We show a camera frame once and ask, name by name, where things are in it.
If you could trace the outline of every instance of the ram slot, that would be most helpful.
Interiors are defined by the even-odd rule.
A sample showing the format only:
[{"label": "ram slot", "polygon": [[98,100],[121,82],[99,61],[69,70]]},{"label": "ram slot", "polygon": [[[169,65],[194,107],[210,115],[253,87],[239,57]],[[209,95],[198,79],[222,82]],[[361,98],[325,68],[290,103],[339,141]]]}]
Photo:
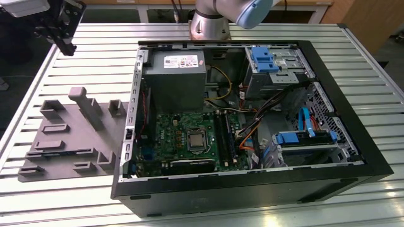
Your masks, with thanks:
[{"label": "ram slot", "polygon": [[237,148],[235,148],[235,137],[234,137],[234,133],[233,133],[233,128],[231,128],[231,124],[230,124],[230,120],[229,120],[229,114],[225,114],[226,116],[226,136],[227,136],[227,147],[229,147],[229,151],[230,151],[230,155],[231,155],[231,163],[237,163],[238,162],[238,155],[237,155]]},{"label": "ram slot", "polygon": [[222,114],[217,113],[214,117],[214,124],[215,124],[215,133],[217,133],[217,143],[218,143],[218,152],[219,152],[219,159],[222,166],[229,166],[231,163],[231,156],[229,155],[229,147],[226,144],[226,131],[223,130],[223,121],[222,121]]}]

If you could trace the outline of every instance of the wooden cabinet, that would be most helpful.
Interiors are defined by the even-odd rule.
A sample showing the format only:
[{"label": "wooden cabinet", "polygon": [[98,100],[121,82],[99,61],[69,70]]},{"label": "wooden cabinet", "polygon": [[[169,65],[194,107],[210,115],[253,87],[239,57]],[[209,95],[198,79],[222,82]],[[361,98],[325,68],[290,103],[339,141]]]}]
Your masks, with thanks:
[{"label": "wooden cabinet", "polygon": [[335,0],[322,23],[345,23],[371,53],[404,22],[404,0]]}]

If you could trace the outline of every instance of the red wire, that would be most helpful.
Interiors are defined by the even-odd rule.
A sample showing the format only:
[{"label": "red wire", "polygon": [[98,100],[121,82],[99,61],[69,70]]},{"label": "red wire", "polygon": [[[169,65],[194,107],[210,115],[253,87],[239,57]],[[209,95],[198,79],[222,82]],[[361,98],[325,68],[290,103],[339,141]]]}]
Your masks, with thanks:
[{"label": "red wire", "polygon": [[142,92],[142,96],[143,96],[143,112],[145,112],[145,122],[143,122],[143,127],[141,129],[141,133],[139,133],[139,136],[138,136],[138,140],[141,139],[141,136],[142,136],[142,133],[143,133],[143,130],[145,130],[145,127],[146,127],[146,122],[147,122],[147,109],[146,109],[146,94],[145,94],[145,91]]},{"label": "red wire", "polygon": [[319,126],[319,123],[318,123],[315,117],[311,116],[310,118],[311,118],[311,120],[314,121],[315,129],[319,130],[319,129],[321,129],[321,126]]}]

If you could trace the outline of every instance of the cpu socket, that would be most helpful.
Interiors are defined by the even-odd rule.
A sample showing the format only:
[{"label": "cpu socket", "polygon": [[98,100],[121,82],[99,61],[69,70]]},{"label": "cpu socket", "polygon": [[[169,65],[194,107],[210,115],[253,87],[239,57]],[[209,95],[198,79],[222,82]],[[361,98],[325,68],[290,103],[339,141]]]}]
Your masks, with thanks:
[{"label": "cpu socket", "polygon": [[207,150],[207,131],[205,128],[190,128],[187,130],[189,151],[203,153]]}]

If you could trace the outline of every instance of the aluminum extrusion table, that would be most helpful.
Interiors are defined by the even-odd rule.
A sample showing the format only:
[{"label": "aluminum extrusion table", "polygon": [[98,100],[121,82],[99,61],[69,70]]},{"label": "aluminum extrusion table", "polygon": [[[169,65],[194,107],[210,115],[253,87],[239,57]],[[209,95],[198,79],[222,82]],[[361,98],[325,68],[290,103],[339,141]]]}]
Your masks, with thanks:
[{"label": "aluminum extrusion table", "polygon": [[325,202],[158,219],[141,219],[111,200],[111,175],[21,183],[18,171],[42,122],[43,101],[73,103],[67,97],[73,86],[86,86],[89,97],[98,102],[129,101],[138,41],[190,38],[189,25],[82,24],[74,40],[75,56],[63,56],[53,47],[0,141],[0,225],[404,225],[404,94],[350,30],[338,25],[274,24],[246,31],[233,25],[231,34],[234,40],[313,41],[395,174]]}]

